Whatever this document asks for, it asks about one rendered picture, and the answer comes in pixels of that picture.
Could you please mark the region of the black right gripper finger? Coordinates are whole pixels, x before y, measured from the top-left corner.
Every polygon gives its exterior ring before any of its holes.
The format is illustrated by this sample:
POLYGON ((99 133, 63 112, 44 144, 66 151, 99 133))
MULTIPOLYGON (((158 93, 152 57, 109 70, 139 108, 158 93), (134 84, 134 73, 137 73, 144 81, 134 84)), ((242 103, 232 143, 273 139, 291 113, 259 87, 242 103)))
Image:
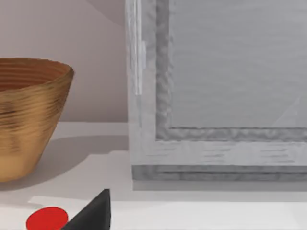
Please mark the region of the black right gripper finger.
POLYGON ((61 230, 110 230, 110 189, 104 189, 61 230))

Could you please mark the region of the red round disc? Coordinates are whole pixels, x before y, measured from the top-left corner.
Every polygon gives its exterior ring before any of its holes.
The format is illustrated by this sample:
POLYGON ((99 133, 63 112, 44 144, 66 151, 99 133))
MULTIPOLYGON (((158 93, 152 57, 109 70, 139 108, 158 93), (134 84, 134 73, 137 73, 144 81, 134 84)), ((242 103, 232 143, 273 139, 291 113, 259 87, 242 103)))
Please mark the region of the red round disc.
POLYGON ((26 220, 27 230, 61 230, 69 221, 68 213, 60 207, 44 207, 26 220))

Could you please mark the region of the brown woven basket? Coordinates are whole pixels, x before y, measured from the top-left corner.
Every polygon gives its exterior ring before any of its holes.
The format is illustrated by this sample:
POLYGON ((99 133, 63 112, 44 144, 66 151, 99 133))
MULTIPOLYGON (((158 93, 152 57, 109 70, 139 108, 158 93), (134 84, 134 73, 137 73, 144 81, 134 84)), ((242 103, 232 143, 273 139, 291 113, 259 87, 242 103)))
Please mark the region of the brown woven basket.
POLYGON ((0 57, 0 183, 37 166, 61 117, 74 71, 48 59, 0 57))

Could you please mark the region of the grey cabinet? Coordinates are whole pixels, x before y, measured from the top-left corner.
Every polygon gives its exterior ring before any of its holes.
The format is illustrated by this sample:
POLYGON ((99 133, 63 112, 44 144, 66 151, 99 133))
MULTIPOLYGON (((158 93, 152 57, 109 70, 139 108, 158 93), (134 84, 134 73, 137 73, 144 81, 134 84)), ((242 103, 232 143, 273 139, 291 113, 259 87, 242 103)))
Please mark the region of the grey cabinet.
POLYGON ((307 191, 307 0, 125 0, 144 190, 307 191))

